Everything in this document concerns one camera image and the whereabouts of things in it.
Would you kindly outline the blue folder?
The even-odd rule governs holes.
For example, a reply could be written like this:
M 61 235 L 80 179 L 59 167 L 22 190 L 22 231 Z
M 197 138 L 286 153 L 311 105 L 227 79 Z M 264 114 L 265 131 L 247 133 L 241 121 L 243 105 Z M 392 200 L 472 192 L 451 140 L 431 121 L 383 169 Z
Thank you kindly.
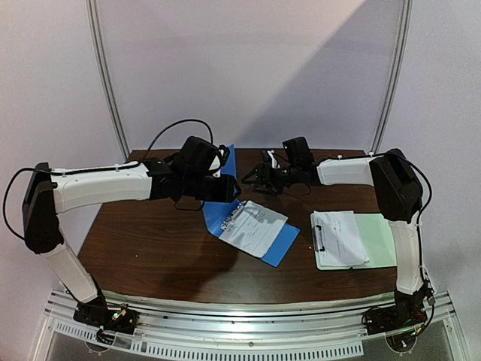
M 243 201 L 236 199 L 232 203 L 206 202 L 204 204 L 204 220 L 207 230 L 211 235 L 219 238 L 222 232 L 222 221 L 237 207 L 240 202 Z M 262 262 L 265 262 L 268 265 L 277 267 L 286 255 L 289 248 L 292 246 L 298 233 L 299 229 L 289 225 L 286 222 L 286 225 L 282 228 L 280 234 L 276 237 L 268 252 L 262 258 L 257 259 L 260 259 Z

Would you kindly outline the metal clipboard clip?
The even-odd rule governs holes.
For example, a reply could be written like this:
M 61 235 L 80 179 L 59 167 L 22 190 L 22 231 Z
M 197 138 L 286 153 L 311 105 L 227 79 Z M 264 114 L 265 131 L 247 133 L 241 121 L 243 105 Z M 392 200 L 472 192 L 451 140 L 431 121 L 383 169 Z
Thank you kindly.
M 316 252 L 324 252 L 325 245 L 322 239 L 322 226 L 316 224 L 315 226 L 313 226 L 312 231 Z

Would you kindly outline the white paper sheets stack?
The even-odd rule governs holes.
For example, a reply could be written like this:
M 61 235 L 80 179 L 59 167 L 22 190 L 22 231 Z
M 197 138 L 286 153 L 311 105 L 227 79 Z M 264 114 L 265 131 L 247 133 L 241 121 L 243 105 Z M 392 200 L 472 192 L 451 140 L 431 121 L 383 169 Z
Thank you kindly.
M 350 268 L 369 261 L 353 211 L 314 211 L 310 222 L 311 231 L 316 224 L 322 226 L 325 251 L 316 252 L 314 244 L 321 267 Z

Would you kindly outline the metal folder clip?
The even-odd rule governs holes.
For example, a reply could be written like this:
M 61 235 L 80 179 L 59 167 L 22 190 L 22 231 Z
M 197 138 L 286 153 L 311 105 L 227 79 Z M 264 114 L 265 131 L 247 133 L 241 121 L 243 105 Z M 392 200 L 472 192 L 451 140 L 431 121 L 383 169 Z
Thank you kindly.
M 242 213 L 245 207 L 245 202 L 240 202 L 237 207 L 222 221 L 221 229 L 226 230 L 228 226 L 234 222 Z

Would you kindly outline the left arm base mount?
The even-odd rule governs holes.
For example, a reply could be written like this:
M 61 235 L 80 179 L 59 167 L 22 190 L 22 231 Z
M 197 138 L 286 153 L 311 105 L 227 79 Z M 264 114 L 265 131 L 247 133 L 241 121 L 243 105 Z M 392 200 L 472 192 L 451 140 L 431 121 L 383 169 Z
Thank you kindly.
M 74 321 L 96 327 L 95 340 L 112 345 L 117 333 L 133 335 L 137 326 L 139 313 L 127 304 L 109 308 L 103 296 L 91 302 L 78 302 L 74 312 Z

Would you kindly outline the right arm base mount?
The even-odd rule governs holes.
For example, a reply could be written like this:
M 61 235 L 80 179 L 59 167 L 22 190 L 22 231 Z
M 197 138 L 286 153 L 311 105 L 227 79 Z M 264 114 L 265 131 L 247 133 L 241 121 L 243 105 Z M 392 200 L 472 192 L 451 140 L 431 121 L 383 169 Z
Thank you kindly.
M 373 306 L 367 309 L 361 318 L 362 325 L 369 335 L 384 334 L 388 347 L 399 354 L 410 353 L 418 337 L 430 326 L 435 312 L 435 301 L 428 300 L 430 314 L 423 302 L 409 311 L 407 301 L 381 308 Z

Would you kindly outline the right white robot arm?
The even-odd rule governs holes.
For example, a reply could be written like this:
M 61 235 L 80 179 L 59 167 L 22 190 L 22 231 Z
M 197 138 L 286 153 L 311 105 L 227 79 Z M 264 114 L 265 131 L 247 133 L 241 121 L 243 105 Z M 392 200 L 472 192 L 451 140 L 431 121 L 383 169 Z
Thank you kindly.
M 374 188 L 377 207 L 389 222 L 397 262 L 396 292 L 401 296 L 426 296 L 428 281 L 422 264 L 420 216 L 423 187 L 421 171 L 398 148 L 369 156 L 292 160 L 288 166 L 275 163 L 272 151 L 241 178 L 253 189 L 277 196 L 286 187 L 367 185 Z

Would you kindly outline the white paper sheet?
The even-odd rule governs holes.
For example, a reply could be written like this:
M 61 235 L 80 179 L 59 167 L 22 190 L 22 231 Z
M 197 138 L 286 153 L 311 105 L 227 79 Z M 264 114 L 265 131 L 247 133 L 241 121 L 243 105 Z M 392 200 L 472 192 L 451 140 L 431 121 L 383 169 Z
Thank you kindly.
M 244 202 L 242 213 L 226 230 L 221 229 L 219 239 L 250 256 L 262 258 L 286 225 L 288 217 L 255 202 Z

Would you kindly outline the green clipboard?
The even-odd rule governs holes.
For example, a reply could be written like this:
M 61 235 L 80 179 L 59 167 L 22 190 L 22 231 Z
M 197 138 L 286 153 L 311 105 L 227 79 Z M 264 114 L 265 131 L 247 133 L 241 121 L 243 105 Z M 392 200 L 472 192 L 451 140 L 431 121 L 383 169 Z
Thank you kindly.
M 321 271 L 347 269 L 370 269 L 396 266 L 395 246 L 387 220 L 381 214 L 357 214 L 354 212 L 358 230 L 369 261 L 364 265 L 350 268 L 321 267 L 316 258 L 316 266 Z

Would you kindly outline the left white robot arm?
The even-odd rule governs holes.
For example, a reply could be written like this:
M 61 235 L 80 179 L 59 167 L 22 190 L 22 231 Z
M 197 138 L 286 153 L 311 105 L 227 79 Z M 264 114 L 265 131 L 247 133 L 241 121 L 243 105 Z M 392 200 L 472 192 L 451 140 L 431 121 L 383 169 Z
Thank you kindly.
M 186 172 L 173 170 L 160 159 L 108 167 L 65 169 L 38 164 L 22 204 L 24 242 L 47 260 L 57 278 L 80 303 L 95 326 L 106 326 L 111 309 L 99 299 L 92 276 L 65 240 L 59 214 L 90 205 L 192 197 L 201 202 L 232 203 L 241 194 L 235 176 L 211 166 Z

